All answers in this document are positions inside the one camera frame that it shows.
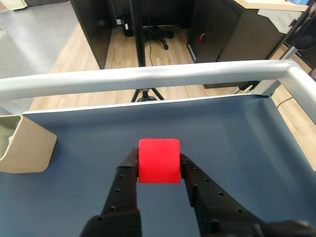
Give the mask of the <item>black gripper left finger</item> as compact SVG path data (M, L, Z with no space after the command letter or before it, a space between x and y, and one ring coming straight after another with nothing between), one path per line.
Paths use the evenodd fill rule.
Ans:
M100 214L84 226L81 237L141 237L141 215L137 207L139 149L117 167L115 177Z

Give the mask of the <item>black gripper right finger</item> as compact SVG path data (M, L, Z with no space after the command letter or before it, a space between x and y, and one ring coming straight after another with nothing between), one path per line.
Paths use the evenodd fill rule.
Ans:
M263 222L184 154L180 154L180 169L202 237L264 236Z

